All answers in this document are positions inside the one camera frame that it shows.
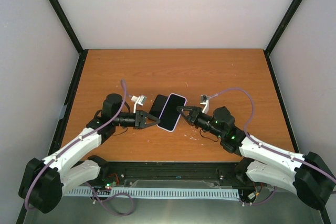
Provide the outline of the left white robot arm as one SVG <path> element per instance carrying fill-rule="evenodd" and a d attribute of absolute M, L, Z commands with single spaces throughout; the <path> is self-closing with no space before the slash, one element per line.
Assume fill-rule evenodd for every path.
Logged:
<path fill-rule="evenodd" d="M 52 211 L 62 197 L 79 185 L 95 180 L 104 183 L 109 170 L 105 160 L 92 156 L 80 161 L 93 149 L 101 146 L 116 131 L 116 127 L 145 129 L 159 124 L 160 119 L 136 107 L 128 108 L 125 97 L 116 93 L 107 95 L 102 109 L 72 141 L 44 159 L 31 159 L 24 170 L 18 195 L 24 200 L 26 210 Z"/>

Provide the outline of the white phone black screen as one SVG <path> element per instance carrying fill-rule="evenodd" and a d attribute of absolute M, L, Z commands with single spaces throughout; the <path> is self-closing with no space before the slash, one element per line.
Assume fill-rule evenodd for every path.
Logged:
<path fill-rule="evenodd" d="M 186 102 L 186 97 L 171 93 L 162 109 L 159 117 L 160 123 L 157 126 L 165 131 L 173 132 L 181 116 L 177 107 L 184 106 Z"/>

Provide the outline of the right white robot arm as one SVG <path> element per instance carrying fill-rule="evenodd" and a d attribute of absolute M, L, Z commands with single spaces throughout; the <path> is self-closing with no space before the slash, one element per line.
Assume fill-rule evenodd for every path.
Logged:
<path fill-rule="evenodd" d="M 224 106 L 212 115 L 196 106 L 178 106 L 177 111 L 189 125 L 215 135 L 224 150 L 243 158 L 241 181 L 279 187 L 313 209 L 325 208 L 335 188 L 335 176 L 320 155 L 286 151 L 245 133 L 235 126 L 235 118 Z"/>

